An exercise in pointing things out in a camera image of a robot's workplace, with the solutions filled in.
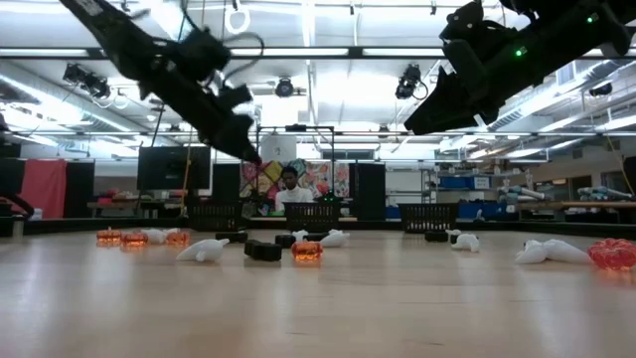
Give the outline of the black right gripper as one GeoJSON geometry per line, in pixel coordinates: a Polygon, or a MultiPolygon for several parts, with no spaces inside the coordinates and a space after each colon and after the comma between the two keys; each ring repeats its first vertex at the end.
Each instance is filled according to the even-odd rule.
{"type": "Polygon", "coordinates": [[[514,94],[533,86],[536,76],[519,48],[505,46],[493,58],[480,60],[465,40],[443,47],[454,73],[438,71],[436,87],[404,122],[416,135],[447,131],[475,124],[474,116],[490,124],[514,94]]]}

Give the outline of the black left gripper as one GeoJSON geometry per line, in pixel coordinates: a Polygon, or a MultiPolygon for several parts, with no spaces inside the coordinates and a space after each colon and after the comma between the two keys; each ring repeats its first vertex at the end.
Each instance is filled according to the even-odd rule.
{"type": "Polygon", "coordinates": [[[158,79],[148,83],[148,91],[158,96],[194,127],[202,142],[237,159],[260,164],[261,158],[250,143],[248,133],[253,119],[236,115],[220,105],[218,94],[196,82],[158,79]]]}

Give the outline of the white sign board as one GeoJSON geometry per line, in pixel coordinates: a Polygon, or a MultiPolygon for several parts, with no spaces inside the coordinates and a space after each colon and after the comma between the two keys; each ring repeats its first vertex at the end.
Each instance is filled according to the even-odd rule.
{"type": "Polygon", "coordinates": [[[272,134],[260,141],[260,156],[264,162],[289,162],[297,158],[295,136],[272,134]]]}

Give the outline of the black metal stand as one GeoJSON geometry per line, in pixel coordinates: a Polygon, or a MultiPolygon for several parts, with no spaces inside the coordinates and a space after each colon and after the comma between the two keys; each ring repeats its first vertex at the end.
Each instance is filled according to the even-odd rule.
{"type": "Polygon", "coordinates": [[[307,126],[304,124],[292,124],[284,126],[282,132],[280,132],[280,127],[259,127],[256,131],[257,149],[260,153],[260,141],[263,137],[272,134],[295,136],[296,139],[300,134],[307,134],[311,135],[313,139],[317,139],[325,133],[329,133],[331,135],[331,144],[334,144],[335,129],[333,126],[307,126]]]}

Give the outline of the blue storage bin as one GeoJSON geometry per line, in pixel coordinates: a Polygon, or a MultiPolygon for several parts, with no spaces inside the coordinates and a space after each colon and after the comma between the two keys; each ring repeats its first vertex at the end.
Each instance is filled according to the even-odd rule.
{"type": "Polygon", "coordinates": [[[437,186],[447,190],[490,190],[492,179],[487,176],[443,176],[438,178],[437,186]]]}

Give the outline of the black plastic basket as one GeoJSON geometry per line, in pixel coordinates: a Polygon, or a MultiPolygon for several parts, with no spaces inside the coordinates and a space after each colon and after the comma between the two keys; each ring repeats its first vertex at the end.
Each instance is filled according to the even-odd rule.
{"type": "Polygon", "coordinates": [[[406,233],[425,234],[454,230],[457,204],[399,204],[401,227],[406,233]]]}
{"type": "Polygon", "coordinates": [[[245,228],[242,203],[197,202],[187,206],[188,222],[199,232],[237,232],[245,228]]]}
{"type": "Polygon", "coordinates": [[[286,228],[291,232],[328,232],[337,229],[340,218],[338,203],[285,203],[286,228]]]}

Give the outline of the person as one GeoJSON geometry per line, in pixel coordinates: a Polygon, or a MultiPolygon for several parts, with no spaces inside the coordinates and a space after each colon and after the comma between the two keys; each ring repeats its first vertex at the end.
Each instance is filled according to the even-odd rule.
{"type": "Polygon", "coordinates": [[[302,188],[298,184],[298,172],[292,166],[286,166],[282,169],[281,179],[284,189],[275,195],[275,211],[283,212],[285,203],[309,203],[314,201],[311,190],[302,188]]]}

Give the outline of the colourful quilt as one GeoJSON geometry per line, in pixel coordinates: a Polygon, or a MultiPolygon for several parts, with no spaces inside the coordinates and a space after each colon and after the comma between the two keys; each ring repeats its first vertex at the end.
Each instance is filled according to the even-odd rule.
{"type": "Polygon", "coordinates": [[[332,192],[337,197],[349,197],[350,167],[348,163],[295,159],[289,162],[269,161],[260,166],[244,163],[240,166],[239,195],[248,197],[253,191],[274,199],[284,190],[282,169],[293,167],[298,184],[312,192],[315,198],[332,192]]]}

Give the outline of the blue crate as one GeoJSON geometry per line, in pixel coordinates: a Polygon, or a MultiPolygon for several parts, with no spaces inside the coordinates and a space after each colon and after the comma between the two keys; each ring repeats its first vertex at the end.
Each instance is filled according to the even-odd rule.
{"type": "Polygon", "coordinates": [[[498,202],[461,202],[458,204],[458,218],[473,220],[481,213],[483,218],[495,217],[506,213],[506,205],[498,202]]]}

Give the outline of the pale grey tube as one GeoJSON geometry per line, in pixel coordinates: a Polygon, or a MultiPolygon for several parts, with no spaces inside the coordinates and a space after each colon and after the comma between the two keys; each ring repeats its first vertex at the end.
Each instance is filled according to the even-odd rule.
{"type": "Polygon", "coordinates": [[[581,201],[634,201],[633,194],[620,192],[604,186],[582,187],[577,190],[581,201]]]}
{"type": "Polygon", "coordinates": [[[545,201],[547,196],[544,193],[533,191],[522,186],[503,186],[498,188],[499,201],[506,203],[517,203],[524,201],[545,201]]]}

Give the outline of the white air vent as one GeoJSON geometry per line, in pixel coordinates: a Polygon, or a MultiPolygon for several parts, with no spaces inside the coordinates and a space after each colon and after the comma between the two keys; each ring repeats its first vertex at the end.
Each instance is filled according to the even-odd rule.
{"type": "Polygon", "coordinates": [[[556,71],[556,82],[560,87],[575,84],[577,81],[576,61],[572,61],[556,71]]]}

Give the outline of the wooden side table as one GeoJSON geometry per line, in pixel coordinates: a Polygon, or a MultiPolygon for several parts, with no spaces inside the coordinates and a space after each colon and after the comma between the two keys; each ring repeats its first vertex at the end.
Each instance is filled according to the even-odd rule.
{"type": "Polygon", "coordinates": [[[182,213],[182,205],[174,200],[106,200],[100,198],[96,202],[88,202],[86,206],[94,218],[119,216],[159,219],[164,214],[179,216],[182,213]]]}

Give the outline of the wooden workbench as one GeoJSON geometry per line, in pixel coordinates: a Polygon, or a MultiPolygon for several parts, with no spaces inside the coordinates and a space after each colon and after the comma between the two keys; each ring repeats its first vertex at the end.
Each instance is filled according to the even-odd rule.
{"type": "Polygon", "coordinates": [[[525,202],[516,205],[518,211],[553,210],[562,211],[570,208],[599,208],[615,210],[636,210],[636,202],[607,202],[607,201],[543,201],[525,202]]]}

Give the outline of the red cloth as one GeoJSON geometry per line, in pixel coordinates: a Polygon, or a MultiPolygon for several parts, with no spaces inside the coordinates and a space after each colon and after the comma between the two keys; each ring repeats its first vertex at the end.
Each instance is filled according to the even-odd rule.
{"type": "Polygon", "coordinates": [[[34,209],[41,209],[44,220],[64,216],[66,188],[65,160],[28,159],[25,162],[20,197],[34,209]]]}

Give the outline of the black aluminium table frame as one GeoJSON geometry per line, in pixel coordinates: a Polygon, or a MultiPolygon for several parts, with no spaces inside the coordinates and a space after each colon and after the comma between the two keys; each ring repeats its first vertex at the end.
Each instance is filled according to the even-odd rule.
{"type": "MultiPolygon", "coordinates": [[[[404,231],[406,229],[423,230],[431,227],[428,223],[400,221],[358,221],[354,218],[342,218],[337,228],[345,231],[404,231]]],[[[25,235],[98,231],[107,228],[188,228],[213,231],[211,224],[197,223],[189,219],[139,219],[139,218],[75,218],[25,221],[21,218],[0,217],[0,237],[9,237],[14,229],[20,229],[25,235]]],[[[554,221],[458,221],[454,228],[462,232],[529,232],[554,235],[570,235],[596,238],[617,238],[636,241],[636,224],[601,224],[554,221]]]]}

